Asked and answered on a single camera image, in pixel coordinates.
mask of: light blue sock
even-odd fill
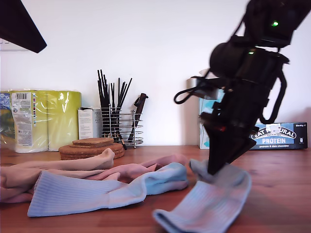
[[[153,216],[169,233],[224,233],[241,212],[251,189],[250,175],[226,165],[217,175],[207,172],[207,161],[190,161],[198,182],[172,211]]]
[[[183,189],[187,185],[187,171],[180,163],[145,173],[129,184],[115,180],[83,180],[43,171],[28,216],[57,216],[117,208],[141,202],[146,195]]]

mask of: black object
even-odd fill
[[[311,10],[310,0],[251,0],[239,26],[228,42],[219,44],[211,54],[206,76],[196,77],[198,85],[176,94],[174,101],[184,103],[190,96],[202,96],[213,89],[224,90],[220,103],[215,102],[211,114],[202,113],[201,120],[209,135],[208,172],[214,175],[226,163],[232,163],[255,146],[250,134],[258,131],[258,118],[264,124],[275,121],[287,83],[282,72],[288,58],[280,49],[289,45],[294,30]],[[244,36],[236,32],[245,24]],[[258,48],[276,47],[277,52]],[[209,73],[217,79],[207,79]],[[281,89],[269,119],[263,109],[276,79]],[[177,97],[188,92],[180,101]]]
[[[142,109],[144,107],[145,101],[148,98],[148,96],[145,93],[141,93],[141,95],[137,98],[137,100],[135,101],[134,105],[137,107],[136,112],[135,112],[135,125],[134,123],[132,124],[132,131],[130,136],[128,137],[128,141],[132,142],[133,140],[133,136],[134,136],[134,126],[137,127],[138,125],[138,121],[140,119],[140,115],[142,113]]]
[[[47,46],[20,0],[0,0],[0,38],[36,53]]]
[[[129,84],[123,82],[122,88],[120,90],[120,78],[118,80],[118,101],[115,100],[115,84],[111,83],[107,84],[106,76],[103,74],[102,70],[97,70],[98,74],[98,92],[100,96],[101,108],[102,108],[102,116],[103,116],[103,133],[102,136],[107,136],[106,133],[110,131],[111,124],[111,137],[114,138],[115,142],[121,142],[124,149],[127,150],[127,147],[124,143],[124,140],[120,134],[120,110],[124,103],[127,91],[132,82],[132,78],[130,79]],[[112,106],[110,105],[110,95],[112,98]]]

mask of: blue tissue box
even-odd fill
[[[214,102],[221,102],[224,96],[223,90],[218,91],[217,100],[206,100],[206,99],[199,99],[199,114],[202,112],[212,113],[213,104]],[[200,141],[198,143],[200,149],[209,149],[209,137],[204,129],[203,124],[199,124],[200,127]]]

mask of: yellow paper towel packaging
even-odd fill
[[[1,92],[0,97],[1,122],[6,120],[1,125],[1,144],[29,153],[58,151],[78,139],[81,93],[27,90]],[[9,107],[2,104],[6,98],[10,99]]]
[[[58,151],[60,147],[79,139],[78,109],[81,107],[81,93],[49,91],[47,99],[49,151]]]

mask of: cork coaster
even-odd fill
[[[105,149],[110,148],[112,151],[118,151],[123,148],[122,144],[113,143],[109,146],[96,147],[96,148],[75,148],[70,145],[59,148],[59,152],[63,154],[101,154]]]
[[[70,147],[75,147],[75,148],[97,148],[97,147],[105,147],[105,146],[109,146],[111,145],[112,143],[110,144],[107,144],[107,143],[100,143],[100,144],[94,144],[94,145],[74,145],[74,144],[71,144],[69,145]]]
[[[124,156],[125,151],[119,151],[118,153],[115,153],[115,157],[113,159],[118,159]],[[94,157],[97,154],[62,154],[60,153],[61,160],[72,160],[72,159],[86,159],[90,157]]]
[[[124,156],[125,154],[125,150],[122,146],[122,144],[119,144],[119,143],[114,143],[112,144],[111,146],[106,146],[106,147],[101,147],[101,150],[100,152],[95,152],[95,153],[77,153],[77,150],[84,150],[85,152],[85,149],[86,148],[60,148],[59,150],[59,153],[60,153],[60,156],[61,156],[61,160],[72,160],[72,159],[86,159],[86,158],[90,158],[90,157],[94,157],[96,155],[99,155],[101,154],[105,149],[107,148],[111,148],[112,151],[114,152],[115,154],[115,157],[114,159],[117,159],[117,158],[120,158],[122,156]],[[64,153],[65,151],[69,151],[69,152],[72,152],[72,149],[74,149],[74,153],[75,154],[72,154],[72,153]]]
[[[80,146],[93,146],[93,145],[102,145],[108,146],[113,143],[113,138],[108,137],[97,137],[97,138],[85,138],[80,140],[72,141],[73,145],[80,145]]]

